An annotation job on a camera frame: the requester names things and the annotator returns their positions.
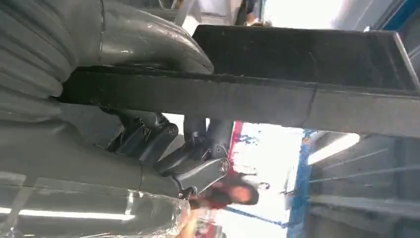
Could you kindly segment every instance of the blue beam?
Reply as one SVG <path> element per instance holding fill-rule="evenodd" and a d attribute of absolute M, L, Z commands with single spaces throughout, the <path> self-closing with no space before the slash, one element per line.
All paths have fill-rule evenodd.
<path fill-rule="evenodd" d="M 241 210 L 238 210 L 238 209 L 235 209 L 235 208 L 232 208 L 232 207 L 229 207 L 229 206 L 226 207 L 226 208 L 224 208 L 224 210 L 229 211 L 229 212 L 233 212 L 233 213 L 236 213 L 236 214 L 239 214 L 239 215 L 242 215 L 242 216 L 246 216 L 246 217 L 250 217 L 250 218 L 255 218 L 255 219 L 258 219 L 260 221 L 272 223 L 272 224 L 281 226 L 282 228 L 286 228 L 286 226 L 287 226 L 286 223 L 272 221 L 272 220 L 269 220 L 269 219 L 266 219 L 266 218 L 262 218 L 262 217 L 253 215 L 251 213 L 243 212 Z"/>
<path fill-rule="evenodd" d="M 384 25 L 383 30 L 398 31 L 420 7 L 420 0 L 406 0 Z"/>

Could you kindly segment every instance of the long dark hair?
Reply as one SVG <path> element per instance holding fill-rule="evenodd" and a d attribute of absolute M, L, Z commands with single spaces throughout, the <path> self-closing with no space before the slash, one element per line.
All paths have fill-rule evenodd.
<path fill-rule="evenodd" d="M 238 204 L 242 205 L 255 205 L 258 203 L 258 200 L 260 199 L 260 194 L 258 193 L 257 189 L 252 186 L 251 184 L 245 182 L 242 179 L 242 176 L 240 175 L 233 175 L 230 176 L 230 178 L 227 179 L 227 184 L 230 187 L 244 187 L 250 192 L 250 200 L 247 202 L 236 202 Z"/>

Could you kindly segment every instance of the metal bolt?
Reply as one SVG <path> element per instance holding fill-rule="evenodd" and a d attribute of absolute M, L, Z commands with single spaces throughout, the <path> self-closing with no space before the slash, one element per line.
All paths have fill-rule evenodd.
<path fill-rule="evenodd" d="M 170 135 L 175 135 L 175 134 L 176 134 L 176 133 L 175 133 L 175 130 L 174 130 L 173 128 L 172 128 L 172 129 L 170 129 L 170 130 L 169 130 L 169 134 L 170 134 Z"/>
<path fill-rule="evenodd" d="M 222 162 L 220 162 L 220 172 L 222 174 L 227 173 L 227 171 L 229 170 L 229 162 L 228 160 L 223 160 Z"/>

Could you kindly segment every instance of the metal frame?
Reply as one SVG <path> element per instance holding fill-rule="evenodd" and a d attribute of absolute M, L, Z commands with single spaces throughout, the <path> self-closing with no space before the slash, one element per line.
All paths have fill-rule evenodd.
<path fill-rule="evenodd" d="M 420 97 L 401 90 L 219 74 L 79 71 L 66 83 L 60 100 L 287 127 L 420 138 Z"/>

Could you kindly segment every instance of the person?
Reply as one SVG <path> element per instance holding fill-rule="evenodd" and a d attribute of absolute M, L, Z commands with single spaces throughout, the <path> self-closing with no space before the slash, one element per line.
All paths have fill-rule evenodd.
<path fill-rule="evenodd" d="M 255 205 L 259 200 L 258 191 L 240 176 L 229 175 L 215 182 L 200 196 L 190 197 L 192 209 L 209 207 L 223 209 L 230 204 Z"/>
<path fill-rule="evenodd" d="M 235 25 L 252 25 L 255 22 L 254 15 L 255 0 L 242 0 L 236 17 Z"/>

